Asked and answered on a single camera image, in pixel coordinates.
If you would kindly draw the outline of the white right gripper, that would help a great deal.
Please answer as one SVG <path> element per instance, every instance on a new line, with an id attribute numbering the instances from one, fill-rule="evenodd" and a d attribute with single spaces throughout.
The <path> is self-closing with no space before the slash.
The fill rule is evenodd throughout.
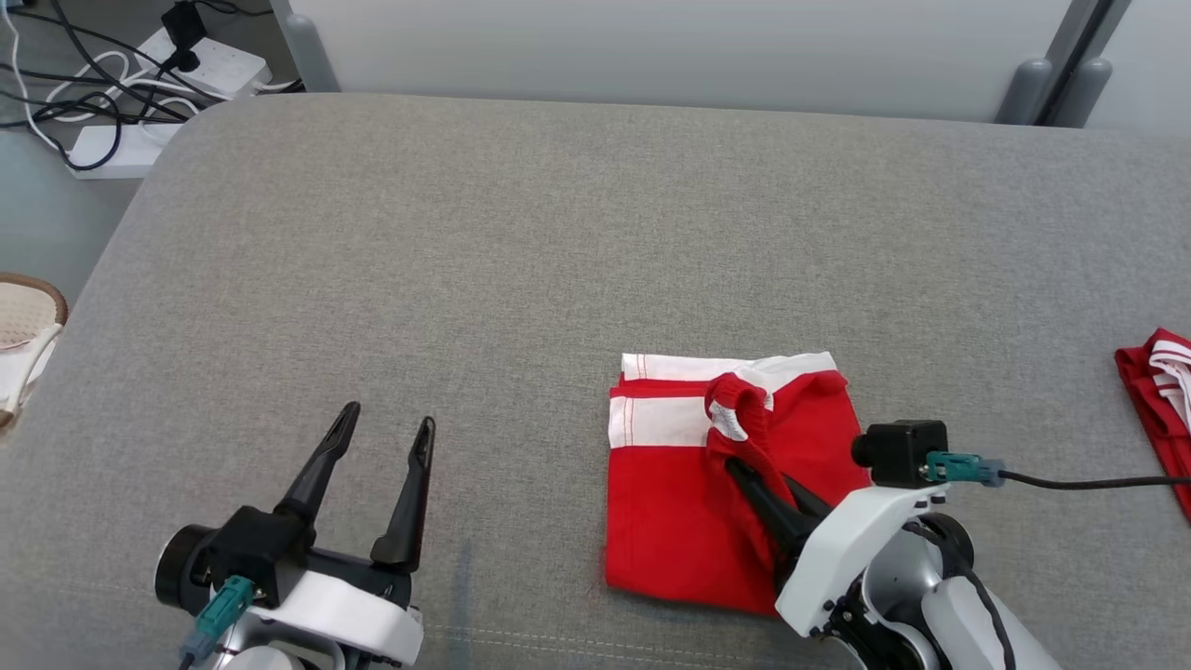
<path id="1" fill-rule="evenodd" d="M 782 475 L 791 502 L 740 458 L 727 472 L 769 537 L 775 610 L 799 635 L 838 643 L 861 669 L 973 669 L 969 534 L 937 513 L 944 486 L 869 487 L 833 508 Z"/>

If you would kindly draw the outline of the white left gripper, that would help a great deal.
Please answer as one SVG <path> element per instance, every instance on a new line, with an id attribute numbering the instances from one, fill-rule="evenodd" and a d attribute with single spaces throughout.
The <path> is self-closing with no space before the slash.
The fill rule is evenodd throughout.
<path id="1" fill-rule="evenodd" d="M 308 527 L 314 525 L 333 468 L 353 442 L 360 414 L 357 400 L 344 403 L 274 506 L 274 514 L 295 516 Z M 191 632 L 179 649 L 180 665 L 413 666 L 425 632 L 420 610 L 409 603 L 411 581 L 406 572 L 420 568 L 434 446 L 435 420 L 424 417 L 409 450 L 409 472 L 395 509 L 369 553 L 369 561 L 381 566 L 322 550 L 248 561 L 239 566 L 212 547 L 216 530 L 200 525 L 179 530 L 157 561 L 154 594 L 161 603 L 187 610 L 193 618 Z"/>

